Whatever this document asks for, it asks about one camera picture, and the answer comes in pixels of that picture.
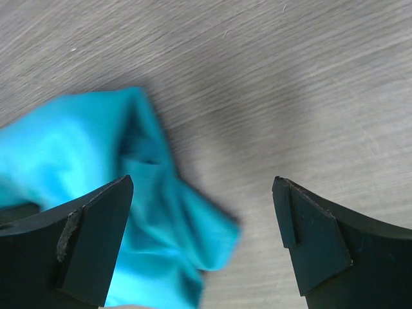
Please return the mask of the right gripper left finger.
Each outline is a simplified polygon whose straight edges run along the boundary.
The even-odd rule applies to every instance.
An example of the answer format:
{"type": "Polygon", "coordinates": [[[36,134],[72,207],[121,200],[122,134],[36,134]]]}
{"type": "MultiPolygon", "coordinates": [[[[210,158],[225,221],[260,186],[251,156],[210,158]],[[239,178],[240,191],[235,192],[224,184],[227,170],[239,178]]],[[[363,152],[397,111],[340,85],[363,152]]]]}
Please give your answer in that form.
{"type": "Polygon", "coordinates": [[[2,208],[1,307],[103,306],[132,197],[124,176],[47,211],[2,208]]]}

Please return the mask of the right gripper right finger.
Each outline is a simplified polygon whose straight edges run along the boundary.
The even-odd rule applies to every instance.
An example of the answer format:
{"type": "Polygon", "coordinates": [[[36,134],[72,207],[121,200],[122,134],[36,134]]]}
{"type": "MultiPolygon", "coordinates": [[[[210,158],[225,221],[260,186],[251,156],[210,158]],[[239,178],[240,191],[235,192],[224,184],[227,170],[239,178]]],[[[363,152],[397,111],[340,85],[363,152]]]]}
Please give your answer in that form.
{"type": "Polygon", "coordinates": [[[276,177],[283,246],[309,308],[410,308],[411,230],[365,216],[276,177]]]}

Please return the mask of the teal t shirt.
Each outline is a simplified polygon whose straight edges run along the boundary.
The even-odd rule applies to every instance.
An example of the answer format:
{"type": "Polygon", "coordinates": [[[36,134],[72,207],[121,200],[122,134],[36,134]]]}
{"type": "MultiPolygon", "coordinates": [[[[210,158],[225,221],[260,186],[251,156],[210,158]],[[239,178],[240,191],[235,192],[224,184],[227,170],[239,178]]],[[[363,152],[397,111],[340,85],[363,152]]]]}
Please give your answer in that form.
{"type": "Polygon", "coordinates": [[[1,206],[46,211],[128,175],[133,200],[107,306],[197,308],[237,222],[184,182],[142,88],[63,95],[1,129],[1,206]]]}

